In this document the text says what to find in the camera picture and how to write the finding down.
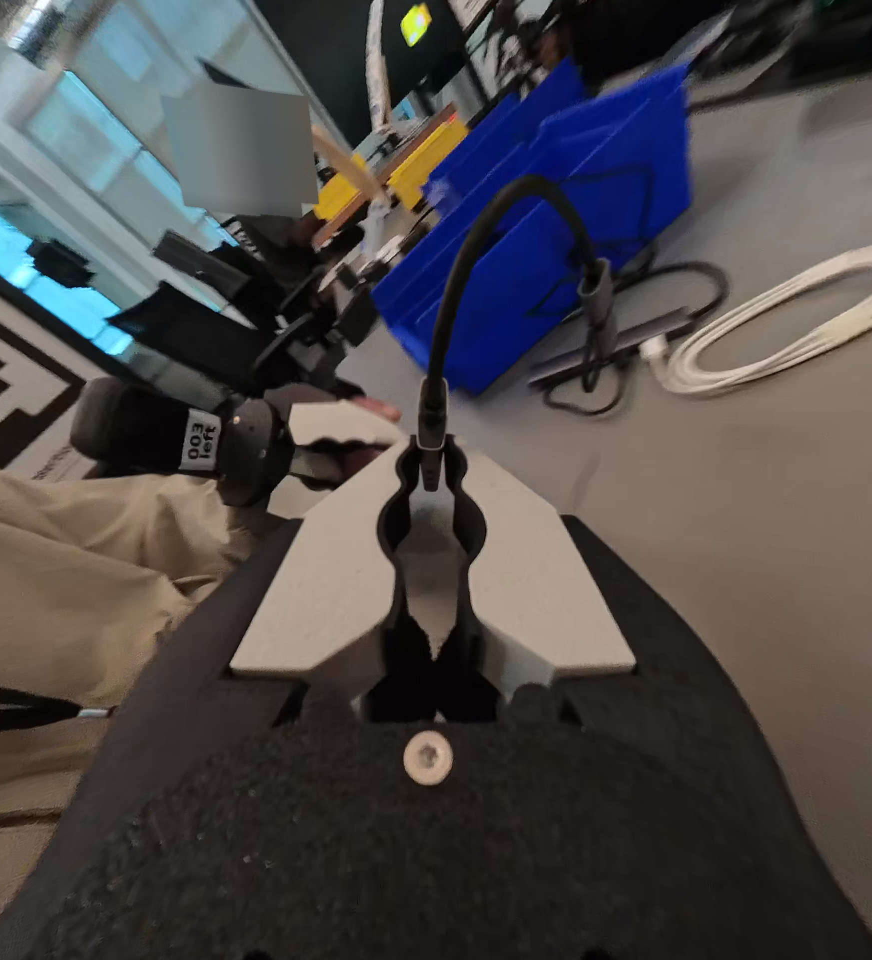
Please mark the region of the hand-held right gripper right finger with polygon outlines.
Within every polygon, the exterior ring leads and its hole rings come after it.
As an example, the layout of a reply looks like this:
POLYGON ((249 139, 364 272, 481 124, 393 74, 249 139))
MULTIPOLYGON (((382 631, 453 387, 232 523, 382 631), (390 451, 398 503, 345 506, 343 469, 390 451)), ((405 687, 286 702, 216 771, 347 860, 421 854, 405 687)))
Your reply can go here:
POLYGON ((524 687, 632 674, 634 652, 557 508, 456 438, 444 475, 464 561, 437 712, 492 721, 524 687))

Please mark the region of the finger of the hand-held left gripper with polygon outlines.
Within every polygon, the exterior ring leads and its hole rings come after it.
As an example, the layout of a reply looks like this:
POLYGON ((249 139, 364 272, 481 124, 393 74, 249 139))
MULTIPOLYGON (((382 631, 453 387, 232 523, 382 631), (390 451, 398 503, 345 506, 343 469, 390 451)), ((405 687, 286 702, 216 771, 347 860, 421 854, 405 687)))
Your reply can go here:
POLYGON ((299 448, 335 445, 387 449, 405 439, 398 420, 394 408, 363 399, 305 402, 291 407, 288 429, 299 448))
POLYGON ((267 513, 280 520, 302 519, 310 509, 343 486, 368 462, 365 448, 298 453, 289 473, 270 495, 267 513))

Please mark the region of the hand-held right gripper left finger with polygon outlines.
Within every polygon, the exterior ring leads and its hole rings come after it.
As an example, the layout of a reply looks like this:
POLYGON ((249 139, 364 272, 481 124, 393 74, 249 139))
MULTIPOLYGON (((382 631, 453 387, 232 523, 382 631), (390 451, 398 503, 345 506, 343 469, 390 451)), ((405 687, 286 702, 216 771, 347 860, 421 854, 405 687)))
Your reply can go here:
POLYGON ((339 693, 376 719, 427 711, 430 642, 397 556, 418 474, 415 439, 404 438, 309 510, 232 656, 234 676, 339 693))

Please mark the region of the dark grey USB hub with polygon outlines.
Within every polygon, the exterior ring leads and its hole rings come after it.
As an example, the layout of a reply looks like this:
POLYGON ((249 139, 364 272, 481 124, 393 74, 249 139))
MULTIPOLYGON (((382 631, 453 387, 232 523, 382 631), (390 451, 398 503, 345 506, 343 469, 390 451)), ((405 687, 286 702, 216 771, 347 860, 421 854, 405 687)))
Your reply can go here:
MULTIPOLYGON (((612 363, 616 356, 631 356, 645 342, 661 340, 663 345, 682 339, 691 333, 698 321, 690 316, 685 308, 669 311, 657 318, 646 320, 640 324, 629 326, 615 335, 611 349, 605 353, 606 359, 612 363)), ((529 369, 527 386, 532 390, 542 390, 550 386, 558 386, 569 380, 579 377, 580 368, 585 359, 585 349, 578 347, 574 350, 552 355, 529 369)))

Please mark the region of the grey desk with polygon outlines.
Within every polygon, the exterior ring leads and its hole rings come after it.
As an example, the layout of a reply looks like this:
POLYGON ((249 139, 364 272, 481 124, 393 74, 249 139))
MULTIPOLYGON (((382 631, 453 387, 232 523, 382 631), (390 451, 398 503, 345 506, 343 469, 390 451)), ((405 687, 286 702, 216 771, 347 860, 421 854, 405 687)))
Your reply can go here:
MULTIPOLYGON (((730 276, 731 309, 872 245, 872 75, 692 117, 693 207, 659 260, 730 276)), ((872 928, 872 332, 732 394, 641 364, 605 418, 546 409, 526 364, 450 427, 586 523, 706 642, 872 928)))

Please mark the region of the black office chair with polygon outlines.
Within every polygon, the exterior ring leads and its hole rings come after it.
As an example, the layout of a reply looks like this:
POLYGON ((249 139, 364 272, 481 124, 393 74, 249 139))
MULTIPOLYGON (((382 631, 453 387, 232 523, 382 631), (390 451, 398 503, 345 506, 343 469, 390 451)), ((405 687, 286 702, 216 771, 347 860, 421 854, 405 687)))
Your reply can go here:
POLYGON ((239 394, 255 396, 253 367, 269 340, 260 331, 161 282, 153 294, 109 317, 135 342, 239 394))
POLYGON ((232 303, 250 284, 250 277, 168 229, 152 248, 152 256, 191 279, 213 289, 232 303))

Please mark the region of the black and white tag sign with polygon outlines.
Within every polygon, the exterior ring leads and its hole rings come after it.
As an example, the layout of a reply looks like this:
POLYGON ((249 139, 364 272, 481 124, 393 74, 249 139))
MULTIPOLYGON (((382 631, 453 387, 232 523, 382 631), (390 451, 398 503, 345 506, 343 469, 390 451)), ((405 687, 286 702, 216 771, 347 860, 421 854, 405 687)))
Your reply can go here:
POLYGON ((0 471, 37 481, 82 479, 91 462, 70 444, 75 407, 102 375, 0 294, 0 471))

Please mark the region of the person's beige trousers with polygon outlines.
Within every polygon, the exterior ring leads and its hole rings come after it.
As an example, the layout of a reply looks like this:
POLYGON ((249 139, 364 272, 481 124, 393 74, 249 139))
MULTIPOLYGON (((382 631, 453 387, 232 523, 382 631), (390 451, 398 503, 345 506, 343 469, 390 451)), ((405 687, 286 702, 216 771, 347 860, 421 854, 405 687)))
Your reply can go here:
MULTIPOLYGON (((0 471, 0 691, 117 707, 160 642, 282 525, 213 481, 50 483, 0 471)), ((70 718, 0 731, 0 915, 106 733, 70 718)))

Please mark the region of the yellow plastic bin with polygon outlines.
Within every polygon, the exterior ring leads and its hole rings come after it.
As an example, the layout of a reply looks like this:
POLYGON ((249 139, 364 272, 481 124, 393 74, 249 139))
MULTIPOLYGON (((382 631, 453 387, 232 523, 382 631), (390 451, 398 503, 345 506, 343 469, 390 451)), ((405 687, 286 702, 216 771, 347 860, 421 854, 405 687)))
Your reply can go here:
POLYGON ((313 207, 313 213, 322 222, 328 222, 343 212, 352 201, 362 196, 362 193, 336 165, 325 165, 318 173, 322 186, 319 201, 313 207))
POLYGON ((430 174, 467 136, 466 123, 453 114, 394 169, 387 186, 406 210, 415 210, 423 203, 422 187, 430 174))

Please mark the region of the blue plastic bin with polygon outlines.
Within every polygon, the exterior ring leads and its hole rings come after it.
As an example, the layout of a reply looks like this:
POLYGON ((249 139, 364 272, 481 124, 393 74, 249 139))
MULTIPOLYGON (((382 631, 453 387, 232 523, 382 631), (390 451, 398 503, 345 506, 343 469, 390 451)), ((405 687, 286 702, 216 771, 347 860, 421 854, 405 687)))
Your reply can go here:
MULTIPOLYGON (((692 202, 685 63, 586 98, 543 121, 372 291, 394 339, 429 363, 445 282, 480 212, 508 183, 540 175, 562 188, 601 258, 618 270, 692 202)), ((456 319, 444 377, 453 390, 487 390, 578 302, 582 262, 569 227, 526 199, 497 226, 474 267, 456 319)))
POLYGON ((422 186, 430 207, 449 214, 513 150, 530 144, 545 119, 586 100, 580 70, 570 58, 531 93, 512 92, 431 172, 422 186))

